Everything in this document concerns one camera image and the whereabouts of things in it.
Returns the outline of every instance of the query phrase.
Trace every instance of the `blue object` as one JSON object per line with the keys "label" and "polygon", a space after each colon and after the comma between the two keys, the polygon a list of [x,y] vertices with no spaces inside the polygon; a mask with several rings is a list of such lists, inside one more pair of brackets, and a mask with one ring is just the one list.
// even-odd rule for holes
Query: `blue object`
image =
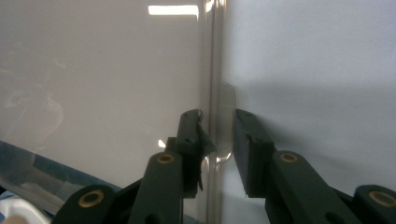
{"label": "blue object", "polygon": [[[4,200],[6,198],[9,198],[11,196],[14,196],[15,194],[10,192],[10,191],[4,191],[1,195],[0,195],[0,201]],[[5,219],[4,215],[0,213],[0,222],[2,222]]]}

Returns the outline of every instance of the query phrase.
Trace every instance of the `white wall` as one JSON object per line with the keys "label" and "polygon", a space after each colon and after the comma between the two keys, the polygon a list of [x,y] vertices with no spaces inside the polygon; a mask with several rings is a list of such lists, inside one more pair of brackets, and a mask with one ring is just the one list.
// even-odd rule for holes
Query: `white wall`
{"label": "white wall", "polygon": [[[329,185],[396,189],[396,2],[227,2],[222,79]],[[222,223],[265,223],[224,165]]]}

